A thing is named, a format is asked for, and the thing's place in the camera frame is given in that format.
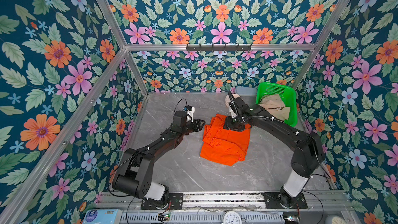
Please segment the orange shorts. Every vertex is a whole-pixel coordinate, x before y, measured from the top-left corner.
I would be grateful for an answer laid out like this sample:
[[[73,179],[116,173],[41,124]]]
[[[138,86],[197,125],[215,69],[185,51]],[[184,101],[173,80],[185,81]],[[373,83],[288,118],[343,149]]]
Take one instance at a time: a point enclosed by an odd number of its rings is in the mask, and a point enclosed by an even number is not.
[[[200,157],[211,162],[233,166],[245,161],[250,143],[251,125],[241,132],[224,128],[227,116],[217,114],[205,125]]]

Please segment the beige shorts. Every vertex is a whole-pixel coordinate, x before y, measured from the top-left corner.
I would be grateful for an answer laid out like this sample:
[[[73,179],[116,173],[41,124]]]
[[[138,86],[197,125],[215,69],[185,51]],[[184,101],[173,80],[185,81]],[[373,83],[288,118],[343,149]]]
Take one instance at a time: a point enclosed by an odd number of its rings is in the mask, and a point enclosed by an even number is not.
[[[283,102],[279,94],[265,95],[261,98],[258,105],[279,120],[285,121],[289,119],[290,107]]]

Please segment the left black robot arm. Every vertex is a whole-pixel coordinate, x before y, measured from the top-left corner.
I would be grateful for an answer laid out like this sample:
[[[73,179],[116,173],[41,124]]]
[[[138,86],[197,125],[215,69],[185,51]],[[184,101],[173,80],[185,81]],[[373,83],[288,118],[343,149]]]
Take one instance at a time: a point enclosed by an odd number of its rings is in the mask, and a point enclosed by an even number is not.
[[[158,139],[142,148],[129,148],[124,152],[113,173],[112,189],[137,199],[167,201],[168,187],[152,181],[154,164],[175,149],[185,136],[202,131],[205,123],[186,111],[174,113],[173,122]]]

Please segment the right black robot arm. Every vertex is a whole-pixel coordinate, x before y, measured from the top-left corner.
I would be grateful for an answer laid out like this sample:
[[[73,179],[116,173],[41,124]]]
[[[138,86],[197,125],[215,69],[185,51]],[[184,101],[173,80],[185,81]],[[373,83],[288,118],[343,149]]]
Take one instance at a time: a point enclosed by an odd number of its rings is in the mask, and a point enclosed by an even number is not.
[[[249,124],[268,132],[293,151],[292,171],[273,199],[283,208],[296,207],[311,176],[325,159],[320,137],[286,124],[258,104],[247,105],[240,96],[235,97],[231,92],[228,92],[227,104],[232,114],[226,118],[224,129],[241,132]]]

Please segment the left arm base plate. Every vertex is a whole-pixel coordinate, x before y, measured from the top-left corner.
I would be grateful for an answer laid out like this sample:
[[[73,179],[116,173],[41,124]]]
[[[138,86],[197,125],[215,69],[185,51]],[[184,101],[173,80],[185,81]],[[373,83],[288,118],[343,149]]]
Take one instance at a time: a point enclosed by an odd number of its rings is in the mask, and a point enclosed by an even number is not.
[[[142,200],[141,210],[181,210],[183,197],[183,193],[168,193],[159,201],[146,198]]]

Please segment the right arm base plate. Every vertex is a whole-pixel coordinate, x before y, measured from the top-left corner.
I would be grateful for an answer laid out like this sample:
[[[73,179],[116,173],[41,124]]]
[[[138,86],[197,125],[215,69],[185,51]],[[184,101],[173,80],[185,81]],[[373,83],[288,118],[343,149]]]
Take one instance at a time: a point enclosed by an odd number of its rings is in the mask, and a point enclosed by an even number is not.
[[[296,197],[291,197],[287,193],[262,192],[267,209],[308,209],[308,205],[303,193]]]

